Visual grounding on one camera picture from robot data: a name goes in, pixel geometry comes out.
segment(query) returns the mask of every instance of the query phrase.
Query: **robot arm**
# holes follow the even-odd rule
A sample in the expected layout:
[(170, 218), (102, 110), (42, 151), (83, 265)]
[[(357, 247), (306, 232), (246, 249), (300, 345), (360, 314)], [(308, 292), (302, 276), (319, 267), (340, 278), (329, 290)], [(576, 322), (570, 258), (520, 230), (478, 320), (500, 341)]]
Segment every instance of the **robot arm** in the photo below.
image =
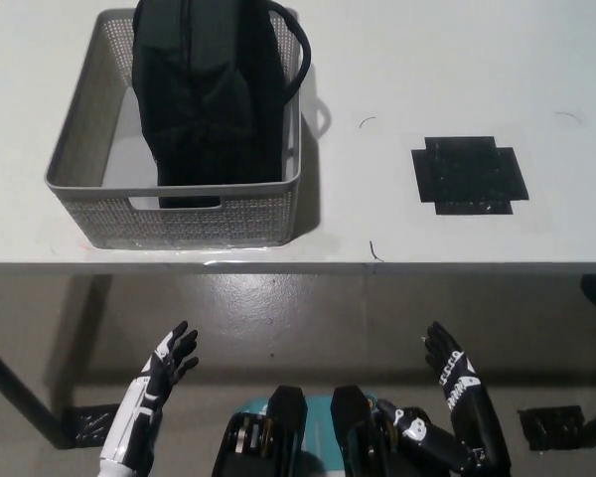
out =
[(197, 331), (182, 322), (166, 336), (128, 387), (99, 455), (99, 477), (147, 476), (154, 460), (163, 404), (173, 386), (199, 362), (183, 363), (197, 347)]
[(455, 339), (437, 322), (424, 340), (426, 362), (439, 379), (455, 436), (474, 457), (477, 472), (510, 476), (510, 455), (486, 387)]
[(464, 475), (510, 477), (510, 455), (497, 414), (464, 351), (439, 324), (428, 328), (426, 361), (439, 379), (455, 435), (420, 417), (416, 408), (398, 408), (380, 399), (377, 408), (397, 429), (406, 449), (438, 468)]

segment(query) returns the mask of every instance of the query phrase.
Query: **bag strap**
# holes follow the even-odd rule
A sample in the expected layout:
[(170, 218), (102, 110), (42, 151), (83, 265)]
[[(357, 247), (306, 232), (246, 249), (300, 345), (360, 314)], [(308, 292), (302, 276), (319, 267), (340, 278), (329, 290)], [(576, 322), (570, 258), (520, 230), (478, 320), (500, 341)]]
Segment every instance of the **bag strap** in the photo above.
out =
[(298, 43), (302, 47), (302, 65), (300, 65), (298, 74), (289, 82), (285, 91), (285, 102), (289, 102), (289, 100), (296, 95), (298, 89), (300, 89), (302, 81), (305, 80), (307, 72), (309, 72), (309, 67), (311, 66), (311, 45), (309, 44), (309, 39), (307, 38), (305, 31), (298, 23), (298, 20), (296, 20), (296, 17), (289, 13), (289, 11), (282, 5), (279, 5), (272, 0), (269, 0), (268, 3), (269, 10), (280, 15), (285, 22), (285, 25), (287, 25), (287, 29), (294, 35), (294, 37), (296, 37), (296, 40), (298, 40)]

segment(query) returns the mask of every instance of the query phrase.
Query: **basket handle hole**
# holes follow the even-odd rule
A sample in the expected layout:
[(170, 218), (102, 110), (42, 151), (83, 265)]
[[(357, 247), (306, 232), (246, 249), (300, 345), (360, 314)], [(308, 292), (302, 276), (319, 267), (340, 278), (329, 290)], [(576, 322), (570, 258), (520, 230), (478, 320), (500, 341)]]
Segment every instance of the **basket handle hole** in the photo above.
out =
[(135, 211), (218, 211), (223, 208), (220, 197), (131, 197)]

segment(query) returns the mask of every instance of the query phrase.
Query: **white table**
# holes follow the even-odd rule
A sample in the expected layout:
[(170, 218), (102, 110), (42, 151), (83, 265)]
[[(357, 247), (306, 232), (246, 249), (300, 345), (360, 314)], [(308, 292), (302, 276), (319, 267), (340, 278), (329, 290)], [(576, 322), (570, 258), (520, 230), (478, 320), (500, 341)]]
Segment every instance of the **white table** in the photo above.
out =
[[(276, 249), (98, 250), (43, 176), (97, 14), (135, 3), (0, 0), (0, 270), (596, 271), (596, 0), (287, 0), (313, 47), (303, 109), (322, 135), (319, 225)], [(513, 215), (420, 202), (411, 150), (460, 135), (515, 149), (529, 201)], [(24, 392), (1, 362), (0, 388)]]

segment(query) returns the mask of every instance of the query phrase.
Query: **black backpack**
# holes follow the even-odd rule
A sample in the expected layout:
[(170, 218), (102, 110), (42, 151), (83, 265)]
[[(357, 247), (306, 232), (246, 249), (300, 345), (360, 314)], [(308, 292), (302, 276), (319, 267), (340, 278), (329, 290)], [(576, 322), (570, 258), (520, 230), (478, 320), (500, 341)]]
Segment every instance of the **black backpack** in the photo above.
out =
[[(287, 83), (269, 11), (303, 49)], [(159, 186), (282, 180), (283, 114), (311, 63), (296, 19), (269, 0), (140, 0), (132, 86)], [(208, 207), (216, 199), (160, 199)]]

